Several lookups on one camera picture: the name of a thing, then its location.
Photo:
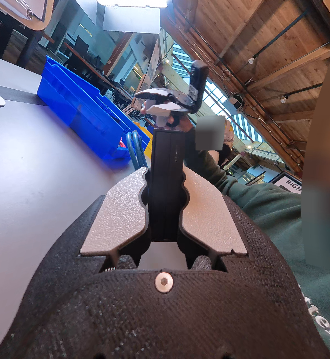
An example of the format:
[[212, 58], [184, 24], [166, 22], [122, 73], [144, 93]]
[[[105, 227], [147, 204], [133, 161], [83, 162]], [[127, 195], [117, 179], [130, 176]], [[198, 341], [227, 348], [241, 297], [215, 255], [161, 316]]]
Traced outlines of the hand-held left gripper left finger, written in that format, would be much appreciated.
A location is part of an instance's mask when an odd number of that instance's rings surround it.
[[149, 248], [148, 174], [141, 167], [108, 191], [80, 249], [82, 256], [109, 256], [117, 265], [127, 255], [139, 266]]

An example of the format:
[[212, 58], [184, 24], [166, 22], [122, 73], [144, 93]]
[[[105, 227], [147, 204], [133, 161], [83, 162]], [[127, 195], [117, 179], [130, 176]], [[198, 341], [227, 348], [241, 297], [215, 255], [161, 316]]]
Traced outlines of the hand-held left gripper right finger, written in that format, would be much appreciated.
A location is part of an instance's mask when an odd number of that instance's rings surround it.
[[187, 200], [180, 212], [186, 257], [206, 255], [214, 268], [222, 256], [248, 257], [245, 236], [221, 192], [203, 177], [183, 167]]

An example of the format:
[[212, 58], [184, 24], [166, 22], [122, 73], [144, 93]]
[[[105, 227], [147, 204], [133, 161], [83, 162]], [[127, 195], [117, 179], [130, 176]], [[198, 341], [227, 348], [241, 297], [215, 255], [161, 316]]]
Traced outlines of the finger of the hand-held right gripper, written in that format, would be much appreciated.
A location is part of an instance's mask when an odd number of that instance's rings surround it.
[[156, 102], [144, 102], [140, 112], [141, 114], [150, 114], [152, 116], [170, 116], [171, 106], [168, 104], [156, 105]]
[[134, 94], [134, 98], [143, 100], [167, 100], [172, 90], [167, 88], [149, 88]]

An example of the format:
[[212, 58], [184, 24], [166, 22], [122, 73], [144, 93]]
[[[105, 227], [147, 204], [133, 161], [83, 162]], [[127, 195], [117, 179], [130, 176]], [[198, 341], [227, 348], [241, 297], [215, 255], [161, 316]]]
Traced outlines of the black network switch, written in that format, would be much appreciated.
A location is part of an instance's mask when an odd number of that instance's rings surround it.
[[151, 240], [177, 242], [183, 189], [185, 132], [155, 129], [149, 175], [148, 212]]

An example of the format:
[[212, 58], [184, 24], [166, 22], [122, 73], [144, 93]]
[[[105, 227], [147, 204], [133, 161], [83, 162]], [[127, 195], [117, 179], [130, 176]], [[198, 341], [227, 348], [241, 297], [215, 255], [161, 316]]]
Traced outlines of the blue plastic bin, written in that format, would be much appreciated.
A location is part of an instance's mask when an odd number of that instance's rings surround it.
[[147, 146], [149, 137], [99, 89], [49, 56], [37, 95], [102, 160], [126, 165], [127, 133], [135, 130]]

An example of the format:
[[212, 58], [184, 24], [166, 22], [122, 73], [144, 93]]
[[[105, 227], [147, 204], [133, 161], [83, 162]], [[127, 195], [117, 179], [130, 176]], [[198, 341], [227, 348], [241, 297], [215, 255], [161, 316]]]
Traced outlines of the person's right forearm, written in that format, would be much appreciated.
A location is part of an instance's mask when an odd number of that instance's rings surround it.
[[301, 219], [301, 195], [271, 183], [251, 186], [238, 183], [220, 169], [208, 151], [196, 151], [195, 128], [186, 133], [184, 163], [215, 186], [222, 195], [230, 197], [253, 220], [265, 215]]

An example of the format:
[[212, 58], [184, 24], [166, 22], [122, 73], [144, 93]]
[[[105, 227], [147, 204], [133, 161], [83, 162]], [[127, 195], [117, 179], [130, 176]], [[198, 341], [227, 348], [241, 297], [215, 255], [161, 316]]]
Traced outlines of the person's right hand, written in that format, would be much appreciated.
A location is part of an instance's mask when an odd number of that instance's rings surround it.
[[194, 128], [194, 123], [191, 121], [190, 117], [186, 114], [180, 117], [179, 125], [176, 126], [178, 131], [189, 132]]

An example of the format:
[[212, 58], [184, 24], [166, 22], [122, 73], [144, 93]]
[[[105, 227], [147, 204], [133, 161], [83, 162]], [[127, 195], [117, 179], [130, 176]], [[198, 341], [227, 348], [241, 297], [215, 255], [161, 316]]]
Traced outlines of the wooden display board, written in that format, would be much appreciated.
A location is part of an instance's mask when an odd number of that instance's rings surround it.
[[149, 86], [152, 84], [152, 82], [155, 79], [155, 73], [156, 73], [156, 70], [158, 67], [160, 57], [161, 57], [161, 50], [159, 50], [159, 43], [158, 43], [158, 39], [157, 39], [155, 46], [154, 46], [152, 56], [149, 61], [149, 66], [148, 66], [148, 69], [146, 72], [146, 77], [145, 77]]

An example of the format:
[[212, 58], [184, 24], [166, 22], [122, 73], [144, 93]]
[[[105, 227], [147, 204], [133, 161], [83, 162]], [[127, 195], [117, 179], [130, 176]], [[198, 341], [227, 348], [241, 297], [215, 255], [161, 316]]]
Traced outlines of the yellow plastic bin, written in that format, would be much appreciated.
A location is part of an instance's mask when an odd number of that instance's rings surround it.
[[149, 141], [147, 142], [147, 146], [144, 150], [144, 154], [151, 159], [152, 155], [152, 140], [153, 140], [153, 134], [149, 132], [145, 127], [141, 126], [139, 122], [134, 122], [136, 126], [146, 135], [149, 137]]

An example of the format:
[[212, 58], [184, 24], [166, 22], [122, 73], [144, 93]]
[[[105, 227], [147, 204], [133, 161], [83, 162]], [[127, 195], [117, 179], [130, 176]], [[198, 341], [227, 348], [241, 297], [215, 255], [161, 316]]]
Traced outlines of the translucent panel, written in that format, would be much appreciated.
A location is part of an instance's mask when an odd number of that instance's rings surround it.
[[98, 0], [104, 10], [102, 29], [111, 32], [159, 34], [160, 10], [166, 0]]

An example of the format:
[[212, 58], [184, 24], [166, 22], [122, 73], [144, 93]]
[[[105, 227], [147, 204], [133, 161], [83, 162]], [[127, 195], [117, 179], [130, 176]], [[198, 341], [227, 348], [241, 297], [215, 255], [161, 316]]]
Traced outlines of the person's green sweatshirt torso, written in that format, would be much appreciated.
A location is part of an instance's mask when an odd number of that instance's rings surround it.
[[301, 197], [286, 191], [260, 191], [243, 208], [270, 237], [289, 264], [309, 317], [330, 349], [330, 271], [306, 263]]

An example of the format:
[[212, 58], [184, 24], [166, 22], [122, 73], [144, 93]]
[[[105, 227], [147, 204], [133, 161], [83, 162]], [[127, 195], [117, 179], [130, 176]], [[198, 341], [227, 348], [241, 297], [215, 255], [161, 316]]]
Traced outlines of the framed marker sign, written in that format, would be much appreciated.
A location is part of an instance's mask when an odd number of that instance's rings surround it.
[[270, 180], [270, 183], [295, 194], [301, 194], [302, 192], [302, 180], [289, 171], [282, 171]]

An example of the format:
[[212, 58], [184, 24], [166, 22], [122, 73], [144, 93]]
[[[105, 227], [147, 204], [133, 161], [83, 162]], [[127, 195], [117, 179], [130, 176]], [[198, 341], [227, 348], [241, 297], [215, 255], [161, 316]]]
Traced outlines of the black tape strip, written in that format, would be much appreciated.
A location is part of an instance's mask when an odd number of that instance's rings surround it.
[[48, 106], [37, 94], [0, 86], [0, 96], [6, 101]]

